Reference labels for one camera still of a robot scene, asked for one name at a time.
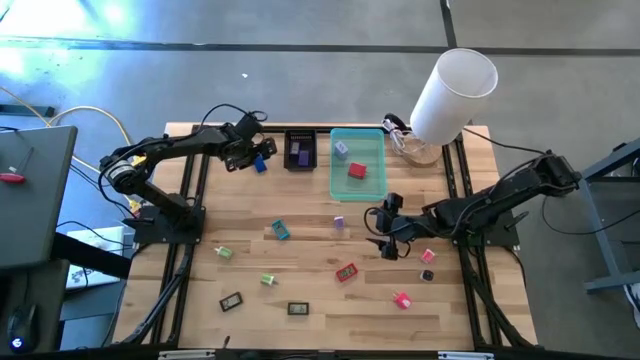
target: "purple block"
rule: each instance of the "purple block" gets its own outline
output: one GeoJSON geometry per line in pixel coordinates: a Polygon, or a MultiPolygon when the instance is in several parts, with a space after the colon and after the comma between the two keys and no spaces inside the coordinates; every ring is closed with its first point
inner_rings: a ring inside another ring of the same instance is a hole
{"type": "Polygon", "coordinates": [[[344,229],[344,216],[336,216],[333,218],[333,224],[336,229],[344,229]]]}
{"type": "Polygon", "coordinates": [[[298,165],[309,166],[309,152],[306,150],[300,150],[298,154],[298,165]]]}

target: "white cylinder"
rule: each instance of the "white cylinder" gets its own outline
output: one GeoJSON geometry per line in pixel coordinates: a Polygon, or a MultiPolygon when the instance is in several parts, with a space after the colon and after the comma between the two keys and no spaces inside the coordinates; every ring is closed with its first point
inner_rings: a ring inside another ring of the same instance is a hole
{"type": "Polygon", "coordinates": [[[411,113],[413,133],[428,144],[450,143],[497,85],[498,71],[486,56],[460,48],[445,52],[411,113]]]}

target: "green block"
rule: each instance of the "green block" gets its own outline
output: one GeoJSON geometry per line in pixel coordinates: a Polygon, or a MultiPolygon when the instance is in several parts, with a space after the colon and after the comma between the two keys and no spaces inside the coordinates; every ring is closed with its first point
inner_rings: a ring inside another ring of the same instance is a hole
{"type": "Polygon", "coordinates": [[[216,248],[216,252],[218,253],[218,256],[221,256],[225,259],[231,259],[231,255],[233,255],[233,251],[231,251],[231,249],[227,249],[224,246],[216,248]]]}
{"type": "Polygon", "coordinates": [[[260,282],[265,285],[271,286],[273,284],[276,284],[276,277],[269,274],[262,274],[262,277],[260,278],[260,282]]]}

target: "desk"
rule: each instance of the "desk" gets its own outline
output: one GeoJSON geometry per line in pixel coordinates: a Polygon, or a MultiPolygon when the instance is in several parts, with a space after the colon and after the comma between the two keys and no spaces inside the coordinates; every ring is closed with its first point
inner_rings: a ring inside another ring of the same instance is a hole
{"type": "MultiPolygon", "coordinates": [[[[192,126],[169,123],[166,133],[185,135],[192,126]]],[[[488,135],[486,127],[472,129],[488,135]]],[[[276,140],[279,153],[267,161],[265,174],[257,175],[251,168],[227,173],[220,161],[211,160],[203,200],[205,231],[196,247],[179,346],[221,347],[230,335],[231,348],[472,349],[460,261],[451,243],[421,239],[413,243],[407,259],[380,259],[377,248],[365,240],[370,234],[362,222],[364,210],[372,204],[341,203],[329,195],[329,135],[318,134],[318,167],[303,173],[283,168],[284,136],[268,136],[276,140]],[[333,226],[337,215],[345,218],[342,232],[333,226]],[[289,240],[280,241],[273,233],[271,223],[277,219],[291,232],[289,240]],[[221,245],[234,250],[231,260],[216,255],[214,249],[221,245]],[[418,260],[427,247],[437,253],[429,266],[418,260]],[[351,262],[358,267],[358,275],[346,283],[337,282],[335,271],[351,262]],[[418,278],[426,268],[435,273],[428,284],[418,278]],[[261,285],[262,273],[275,275],[279,284],[261,285]],[[218,300],[236,291],[244,304],[223,313],[218,300]],[[411,308],[396,307],[394,291],[407,292],[414,301],[411,308]],[[287,316],[290,301],[309,302],[311,314],[287,316]]],[[[498,172],[491,144],[464,136],[474,189],[494,184],[498,172]]],[[[403,213],[417,214],[423,205],[448,198],[442,159],[431,168],[413,168],[386,141],[388,191],[404,197],[403,213]]],[[[167,192],[179,192],[184,162],[162,162],[154,183],[167,192]]],[[[190,189],[195,189],[196,178],[190,189]]],[[[151,309],[166,251],[166,245],[151,245],[133,260],[114,340],[129,335],[151,309]]],[[[487,261],[496,301],[522,335],[535,343],[518,264],[502,248],[488,248],[487,261]]],[[[165,333],[172,307],[170,303],[165,333]]],[[[479,311],[488,338],[483,306],[479,311]]]]}

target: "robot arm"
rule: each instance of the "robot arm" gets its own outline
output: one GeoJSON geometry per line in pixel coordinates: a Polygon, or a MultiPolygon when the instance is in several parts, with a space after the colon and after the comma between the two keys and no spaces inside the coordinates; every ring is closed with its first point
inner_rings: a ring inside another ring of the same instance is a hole
{"type": "Polygon", "coordinates": [[[500,179],[494,186],[472,196],[424,206],[419,216],[398,214],[402,197],[389,194],[383,205],[371,213],[376,215],[376,229],[382,235],[389,235],[391,240],[373,242],[378,244],[383,258],[396,260],[396,241],[408,243],[421,237],[463,240],[467,234],[487,230],[502,213],[537,195],[564,196],[578,188],[580,173],[574,171],[563,156],[551,151],[523,166],[513,176],[500,179]]]}
{"type": "Polygon", "coordinates": [[[258,144],[252,141],[261,132],[262,125],[258,119],[248,114],[237,125],[226,123],[180,137],[146,138],[102,158],[100,170],[117,192],[138,195],[157,206],[172,222],[180,222],[191,207],[182,196],[166,194],[148,181],[156,165],[165,159],[205,154],[224,161],[227,171],[244,169],[252,165],[259,155],[266,160],[277,152],[272,138],[263,137],[258,144]],[[127,161],[134,155],[145,156],[146,159],[134,166],[127,161]]]}

